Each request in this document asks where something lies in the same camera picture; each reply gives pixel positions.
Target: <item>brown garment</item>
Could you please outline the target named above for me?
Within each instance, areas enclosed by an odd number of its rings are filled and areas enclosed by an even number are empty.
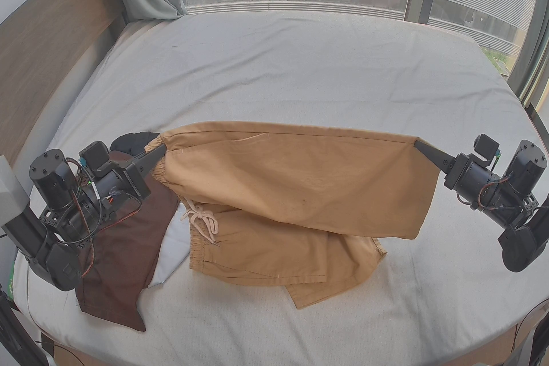
[[[124,161],[132,157],[111,151],[110,158]],[[174,192],[151,176],[145,181],[151,194],[143,201],[141,211],[96,235],[93,267],[76,289],[83,312],[138,331],[145,331],[145,324],[137,310],[137,299],[153,278],[162,239],[179,205]],[[118,218],[132,212],[136,205],[128,201],[117,212]],[[79,256],[84,270],[89,253],[88,246]]]
[[[417,236],[439,169],[416,139],[204,122],[146,150],[165,143],[153,176],[217,221],[216,245],[191,225],[190,267],[239,285],[286,285],[301,308],[366,280],[386,253],[377,238]]]

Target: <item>pants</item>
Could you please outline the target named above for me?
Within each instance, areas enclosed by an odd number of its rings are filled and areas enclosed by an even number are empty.
[[[192,208],[190,267],[239,285],[285,285],[301,308],[365,281],[386,254],[377,238],[417,236],[439,169],[416,139],[204,122],[146,150],[166,144],[153,177]]]

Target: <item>mattress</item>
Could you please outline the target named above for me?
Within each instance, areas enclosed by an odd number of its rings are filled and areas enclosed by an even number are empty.
[[[522,139],[542,145],[520,103],[469,37],[334,13],[212,13],[129,25],[72,105],[51,147],[208,120],[360,128],[420,136],[446,152],[500,143],[502,174]],[[549,172],[535,195],[549,190]],[[43,202],[31,197],[35,211]],[[440,176],[415,240],[382,239],[373,276],[296,310],[283,287],[242,287],[189,269],[144,290],[147,331],[82,313],[15,265],[17,306],[52,337],[110,364],[427,365],[500,335],[549,295],[544,252],[521,273],[502,229]]]

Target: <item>white drawstring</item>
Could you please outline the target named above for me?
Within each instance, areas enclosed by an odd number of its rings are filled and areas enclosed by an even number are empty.
[[[194,225],[198,233],[204,237],[210,244],[218,245],[215,241],[215,236],[218,232],[217,229],[217,220],[214,217],[214,213],[212,211],[205,211],[204,208],[199,204],[194,204],[191,200],[188,198],[185,198],[187,203],[189,204],[189,209],[185,212],[185,214],[181,217],[181,219],[185,218],[186,215],[189,215],[189,221],[190,224]],[[196,220],[201,219],[204,224],[206,225],[206,228],[208,229],[208,234],[210,236],[207,236],[200,227],[196,224]]]

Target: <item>white bed sheet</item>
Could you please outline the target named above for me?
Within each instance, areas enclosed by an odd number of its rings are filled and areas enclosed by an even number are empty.
[[[434,27],[331,13],[213,13],[128,26],[51,146],[207,120],[314,124],[421,136],[450,154],[486,133],[503,152],[541,141],[476,43]],[[543,199],[549,172],[535,193]],[[36,194],[32,206],[42,205]],[[367,282],[296,310],[283,287],[240,287],[185,261],[139,309],[146,333],[80,312],[15,267],[15,301],[66,345],[107,363],[438,364],[501,334],[549,295],[545,251],[522,273],[501,261],[502,230],[460,205],[443,176],[413,241],[382,239]]]

